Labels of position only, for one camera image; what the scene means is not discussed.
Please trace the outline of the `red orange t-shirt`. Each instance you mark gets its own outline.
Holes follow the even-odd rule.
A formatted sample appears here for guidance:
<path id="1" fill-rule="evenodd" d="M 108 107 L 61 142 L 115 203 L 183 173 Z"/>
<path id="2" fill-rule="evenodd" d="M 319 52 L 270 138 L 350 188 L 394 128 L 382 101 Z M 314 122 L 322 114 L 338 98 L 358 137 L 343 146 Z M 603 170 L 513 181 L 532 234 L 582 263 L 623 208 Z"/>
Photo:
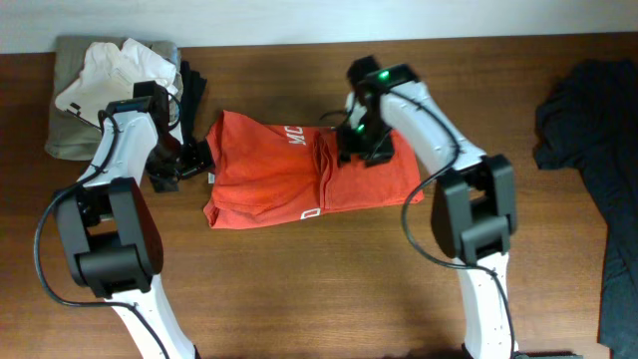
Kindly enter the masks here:
<path id="1" fill-rule="evenodd" d="M 224 111 L 206 136 L 215 182 L 203 213 L 213 229 L 251 229 L 401 204 L 421 175 L 408 143 L 390 139 L 388 163 L 339 165 L 329 128 L 264 125 Z"/>

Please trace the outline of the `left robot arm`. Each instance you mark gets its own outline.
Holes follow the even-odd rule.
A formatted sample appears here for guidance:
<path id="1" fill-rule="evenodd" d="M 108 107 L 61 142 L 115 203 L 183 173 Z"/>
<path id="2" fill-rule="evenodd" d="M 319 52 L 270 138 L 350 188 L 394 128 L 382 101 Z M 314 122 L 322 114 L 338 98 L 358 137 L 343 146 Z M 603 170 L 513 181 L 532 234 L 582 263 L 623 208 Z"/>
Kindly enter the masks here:
<path id="1" fill-rule="evenodd" d="M 196 358 L 180 329 L 160 273 L 160 232 L 140 189 L 149 176 L 155 190 L 214 167 L 207 142 L 181 143 L 171 134 L 174 99 L 154 81 L 138 82 L 130 98 L 99 111 L 102 138 L 78 181 L 54 194 L 45 213 L 55 217 L 71 276 L 92 301 L 72 301 L 47 287 L 56 302 L 75 308 L 112 308 L 145 358 Z"/>

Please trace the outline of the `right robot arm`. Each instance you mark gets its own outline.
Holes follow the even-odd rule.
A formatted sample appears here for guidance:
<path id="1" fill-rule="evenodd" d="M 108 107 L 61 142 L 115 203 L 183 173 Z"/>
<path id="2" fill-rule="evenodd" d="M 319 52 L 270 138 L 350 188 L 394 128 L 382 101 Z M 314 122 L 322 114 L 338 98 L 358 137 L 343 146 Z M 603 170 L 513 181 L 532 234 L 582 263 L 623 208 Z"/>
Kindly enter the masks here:
<path id="1" fill-rule="evenodd" d="M 513 168 L 503 155 L 489 156 L 447 118 L 427 85 L 407 64 L 382 67 L 374 57 L 347 71 L 351 92 L 338 126 L 338 163 L 359 158 L 383 165 L 398 152 L 391 133 L 407 141 L 429 177 L 407 196 L 401 226 L 425 259 L 455 270 L 460 279 L 468 358 L 513 358 L 517 343 L 506 290 L 510 238 L 517 228 Z M 410 203 L 435 188 L 431 229 L 444 258 L 427 253 L 408 224 Z"/>

